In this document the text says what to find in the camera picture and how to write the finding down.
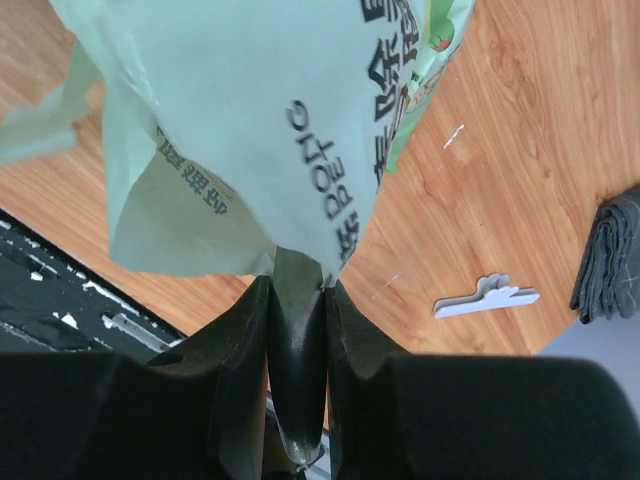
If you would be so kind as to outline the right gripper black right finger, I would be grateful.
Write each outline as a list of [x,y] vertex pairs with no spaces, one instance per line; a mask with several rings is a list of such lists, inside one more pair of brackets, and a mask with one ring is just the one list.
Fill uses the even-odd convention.
[[635,479],[639,425],[580,359],[407,352],[326,293],[336,479]]

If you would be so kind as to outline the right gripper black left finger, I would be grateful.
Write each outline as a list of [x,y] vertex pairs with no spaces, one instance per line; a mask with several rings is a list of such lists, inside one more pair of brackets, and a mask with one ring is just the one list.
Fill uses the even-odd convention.
[[257,479],[270,282],[147,363],[115,352],[1,358],[5,479]]

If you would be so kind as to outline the white plastic bag clip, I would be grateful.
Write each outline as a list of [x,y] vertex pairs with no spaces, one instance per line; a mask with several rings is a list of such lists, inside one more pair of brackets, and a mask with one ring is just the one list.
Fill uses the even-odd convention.
[[467,296],[439,299],[433,307],[436,319],[483,311],[531,305],[540,298],[535,288],[521,288],[510,284],[510,276],[492,273],[480,277],[476,290]]

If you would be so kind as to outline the green cat litter bag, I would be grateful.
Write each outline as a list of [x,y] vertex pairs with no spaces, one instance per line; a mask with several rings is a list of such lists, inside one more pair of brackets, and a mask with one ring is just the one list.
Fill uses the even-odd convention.
[[470,1],[56,1],[64,83],[1,160],[74,147],[102,82],[109,254],[128,270],[338,275],[464,37]]

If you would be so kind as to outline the grey metal scoop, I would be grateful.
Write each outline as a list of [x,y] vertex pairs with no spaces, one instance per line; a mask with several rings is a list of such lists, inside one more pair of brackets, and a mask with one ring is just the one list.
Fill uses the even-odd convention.
[[321,266],[277,249],[269,298],[267,357],[272,401],[287,456],[309,465],[320,452],[327,384]]

